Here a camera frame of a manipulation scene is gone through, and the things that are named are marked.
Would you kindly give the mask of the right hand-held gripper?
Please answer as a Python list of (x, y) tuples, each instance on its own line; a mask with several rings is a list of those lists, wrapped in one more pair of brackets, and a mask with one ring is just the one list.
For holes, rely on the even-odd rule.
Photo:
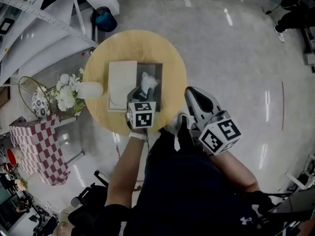
[[(185, 100), (190, 115), (196, 124), (190, 134), (196, 146), (207, 152), (218, 155), (240, 141), (242, 133), (237, 122), (226, 110), (222, 110), (219, 102), (210, 93), (196, 87), (185, 89)], [(214, 115), (202, 120), (201, 115)]]

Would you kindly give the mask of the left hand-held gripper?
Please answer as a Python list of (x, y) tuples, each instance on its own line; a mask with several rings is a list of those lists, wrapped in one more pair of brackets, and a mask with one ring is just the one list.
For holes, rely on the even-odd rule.
[(135, 87), (127, 95), (127, 125), (130, 129), (151, 128), (156, 113), (155, 90), (148, 89), (147, 101), (140, 101), (141, 87)]

